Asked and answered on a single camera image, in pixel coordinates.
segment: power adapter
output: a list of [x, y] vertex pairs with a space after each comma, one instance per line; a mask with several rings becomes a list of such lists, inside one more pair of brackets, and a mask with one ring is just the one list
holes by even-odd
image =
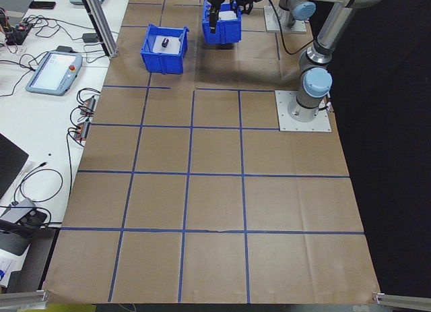
[[99, 42], [99, 37], [97, 34], [87, 33], [82, 34], [82, 40], [84, 42]]
[[74, 53], [75, 51], [73, 51], [72, 47], [69, 46], [58, 46], [57, 49], [55, 49], [56, 51], [59, 51], [61, 53]]
[[75, 140], [85, 141], [87, 139], [89, 130], [90, 130], [90, 120], [87, 119], [83, 123], [80, 123], [78, 125], [77, 132], [75, 132], [75, 135], [73, 136], [73, 138]]
[[85, 115], [87, 117], [94, 114], [94, 109], [96, 108], [96, 98], [92, 96], [91, 98], [88, 98], [84, 101], [84, 104], [82, 105], [81, 109], [81, 115]]

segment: grid of blue tape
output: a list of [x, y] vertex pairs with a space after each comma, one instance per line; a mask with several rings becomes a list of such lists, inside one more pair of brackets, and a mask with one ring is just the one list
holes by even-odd
[[[151, 5], [160, 5], [160, 3], [134, 3], [129, 2], [129, 4], [151, 4]], [[163, 0], [162, 13], [160, 15], [159, 26], [162, 24], [162, 15], [164, 11], [164, 7], [166, 4], [166, 0]], [[182, 5], [182, 6], [200, 6], [200, 5]], [[144, 28], [147, 26], [122, 26], [122, 27], [137, 27]], [[264, 32], [260, 30], [243, 30], [248, 32]], [[276, 44], [277, 44], [277, 52], [278, 59], [280, 60], [279, 48], [278, 48], [278, 40], [275, 35]], [[180, 232], [182, 234], [181, 240], [181, 255], [180, 255], [180, 276], [178, 280], [178, 302], [181, 302], [182, 299], [182, 289], [183, 289], [183, 270], [184, 270], [184, 258], [185, 258], [185, 241], [187, 233], [224, 233], [224, 234], [243, 234], [244, 235], [244, 255], [245, 255], [245, 276], [246, 276], [246, 299], [247, 303], [251, 303], [250, 298], [250, 276], [248, 270], [248, 235], [249, 234], [277, 234], [277, 235], [363, 235], [363, 232], [356, 231], [298, 231], [298, 230], [249, 230], [247, 228], [247, 218], [246, 218], [246, 191], [245, 191], [245, 177], [284, 177], [284, 178], [303, 178], [303, 177], [312, 177], [312, 178], [336, 178], [336, 179], [346, 179], [349, 178], [347, 175], [270, 175], [270, 174], [246, 174], [244, 171], [244, 148], [243, 148], [243, 140], [242, 140], [242, 132], [244, 130], [278, 130], [278, 128], [274, 127], [243, 127], [242, 126], [242, 113], [241, 113], [241, 92], [273, 92], [272, 90], [239, 90], [239, 89], [230, 89], [230, 88], [196, 88], [196, 90], [220, 90], [220, 91], [237, 91], [238, 92], [238, 105], [239, 105], [239, 127], [201, 127], [193, 125], [193, 116], [194, 116], [194, 103], [195, 103], [195, 91], [193, 91], [192, 96], [192, 107], [191, 107], [191, 121], [189, 126], [173, 126], [173, 125], [144, 125], [145, 119], [145, 109], [148, 100], [148, 94], [150, 89], [170, 89], [166, 86], [150, 86], [152, 79], [152, 74], [148, 79], [148, 83], [146, 86], [121, 86], [121, 85], [104, 85], [104, 88], [143, 88], [146, 89], [145, 92], [145, 101], [143, 112], [141, 116], [141, 123], [138, 125], [121, 125], [121, 124], [110, 124], [110, 123], [95, 123], [93, 125], [99, 126], [117, 126], [117, 127], [138, 127], [139, 135], [136, 143], [135, 156], [133, 159], [132, 170], [78, 170], [80, 173], [113, 173], [113, 174], [130, 174], [129, 188], [127, 190], [127, 198], [125, 209], [123, 212], [123, 221], [121, 223], [120, 228], [86, 228], [86, 227], [62, 227], [63, 230], [90, 230], [90, 231], [117, 231], [120, 232], [119, 242], [117, 247], [117, 254], [115, 258], [114, 270], [112, 273], [112, 280], [110, 285], [110, 291], [108, 296], [108, 302], [112, 301], [112, 296], [114, 293], [115, 279], [117, 276], [117, 269], [119, 265], [121, 245], [123, 242], [124, 232]], [[144, 172], [137, 171], [136, 162], [137, 156], [139, 152], [139, 145], [141, 142], [141, 138], [143, 135], [144, 127], [160, 127], [160, 128], [186, 128], [190, 129], [190, 139], [189, 139], [189, 157], [187, 164], [187, 172], [178, 173], [178, 172]], [[192, 173], [191, 172], [191, 157], [192, 157], [192, 143], [193, 143], [193, 130], [194, 129], [238, 129], [240, 132], [240, 160], [241, 160], [241, 173], [240, 174], [216, 174], [216, 173]], [[131, 195], [131, 189], [133, 185], [133, 178], [138, 174], [154, 174], [154, 175], [184, 175], [186, 176], [186, 190], [185, 190], [185, 202], [184, 202], [184, 213], [183, 213], [183, 228], [182, 229], [156, 229], [156, 228], [126, 228], [126, 217], [127, 217], [127, 209], [129, 207], [129, 199]], [[243, 230], [225, 230], [225, 231], [215, 231], [215, 230], [199, 230], [199, 229], [186, 229], [187, 223], [187, 204], [189, 198], [189, 181], [190, 176], [236, 176], [241, 177], [242, 181], [242, 213], [244, 218], [244, 228]]]

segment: metal post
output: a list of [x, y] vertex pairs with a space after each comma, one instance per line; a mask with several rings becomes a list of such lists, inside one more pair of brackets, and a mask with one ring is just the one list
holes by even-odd
[[112, 37], [112, 33], [99, 0], [82, 0], [82, 3], [86, 7], [86, 11], [94, 29], [96, 30], [105, 55], [110, 58], [116, 57], [119, 50], [115, 44], [114, 37]]
[[372, 296], [377, 304], [386, 307], [431, 311], [431, 299], [423, 297], [399, 297], [397, 295], [386, 295], [383, 293], [373, 293]]
[[37, 290], [36, 292], [0, 294], [0, 309], [16, 308], [20, 310], [46, 309], [49, 292]]

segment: smartphone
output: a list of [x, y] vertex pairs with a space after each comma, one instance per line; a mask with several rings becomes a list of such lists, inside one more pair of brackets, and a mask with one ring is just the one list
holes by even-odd
[[55, 7], [54, 1], [32, 1], [28, 6], [29, 9], [52, 10]]

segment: white object in bin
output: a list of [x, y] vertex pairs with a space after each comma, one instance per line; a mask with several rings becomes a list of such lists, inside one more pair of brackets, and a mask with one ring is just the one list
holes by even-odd
[[233, 12], [233, 11], [220, 11], [218, 13], [218, 18], [219, 18], [219, 20], [236, 20], [236, 19], [238, 19], [236, 17], [235, 12]]
[[[168, 46], [166, 47], [162, 46], [164, 39], [169, 39]], [[153, 47], [153, 53], [177, 55], [180, 53], [180, 48], [181, 48], [181, 41], [178, 37], [156, 36], [156, 41]]]

